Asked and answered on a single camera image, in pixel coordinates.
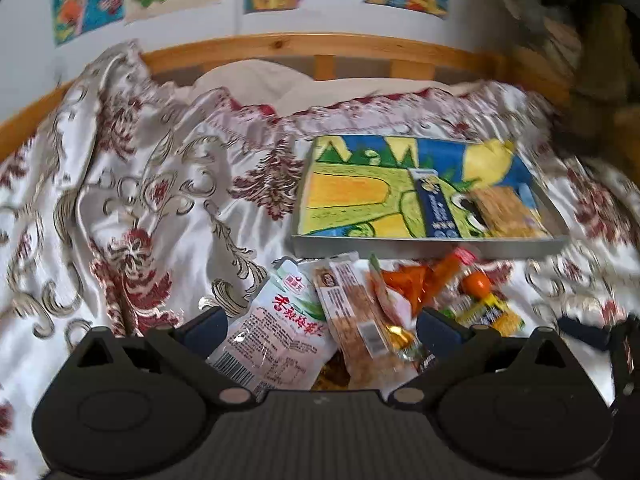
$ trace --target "box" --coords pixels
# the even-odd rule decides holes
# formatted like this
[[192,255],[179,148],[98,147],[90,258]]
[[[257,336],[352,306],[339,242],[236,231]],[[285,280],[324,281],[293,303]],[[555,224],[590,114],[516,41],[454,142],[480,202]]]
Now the box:
[[[485,237],[483,220],[466,197],[479,186],[513,187],[525,205],[535,208],[549,236]],[[569,229],[543,187],[498,140],[318,137],[293,220],[299,258],[347,251],[437,258],[464,242],[485,259],[540,259],[559,253],[569,241]]]

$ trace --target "white plastic food package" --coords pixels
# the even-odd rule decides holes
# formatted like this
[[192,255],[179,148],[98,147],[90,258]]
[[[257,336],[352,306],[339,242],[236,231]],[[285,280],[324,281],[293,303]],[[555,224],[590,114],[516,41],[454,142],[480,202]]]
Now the white plastic food package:
[[336,351],[314,286],[284,258],[207,363],[260,398],[309,390]]

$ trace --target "bed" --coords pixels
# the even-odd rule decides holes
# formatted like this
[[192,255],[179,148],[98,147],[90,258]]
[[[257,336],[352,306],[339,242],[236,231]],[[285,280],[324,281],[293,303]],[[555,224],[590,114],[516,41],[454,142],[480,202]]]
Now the bed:
[[[308,74],[260,60],[280,57]],[[390,77],[335,80],[352,66],[343,58],[383,62]],[[474,82],[435,82],[440,67]],[[523,335],[565,311],[591,322],[640,312],[640,192],[602,160],[553,152],[568,98],[503,56],[395,38],[107,49],[0,125],[0,478],[46,472],[31,413],[91,327],[143,335],[213,305],[244,312],[272,262],[292,255],[303,161],[329,132],[513,141],[572,233],[546,260],[482,263]],[[608,356],[566,341],[611,403]]]

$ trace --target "brown snack package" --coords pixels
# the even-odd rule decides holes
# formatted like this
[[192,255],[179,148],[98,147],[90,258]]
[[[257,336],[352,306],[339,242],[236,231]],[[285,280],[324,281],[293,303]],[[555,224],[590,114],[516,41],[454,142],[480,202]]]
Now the brown snack package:
[[312,264],[312,279],[329,330],[344,355],[349,388],[378,388],[383,395],[417,375],[393,350],[380,306],[350,255]]
[[486,187],[473,190],[482,218],[495,238],[540,238],[545,233],[511,187]]

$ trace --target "triangular hole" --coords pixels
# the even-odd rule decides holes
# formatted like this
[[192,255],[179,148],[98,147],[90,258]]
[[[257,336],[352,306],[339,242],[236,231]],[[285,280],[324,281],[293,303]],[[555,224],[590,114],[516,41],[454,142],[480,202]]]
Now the triangular hole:
[[113,363],[111,355],[104,347],[104,343],[99,339],[95,339],[82,356],[82,359],[80,359],[78,367],[85,368],[89,366],[106,365],[109,363]]
[[542,343],[540,350],[538,350],[538,357],[536,357],[537,365],[555,366],[557,368],[564,368],[564,359],[560,355],[560,352],[551,341],[545,341]]

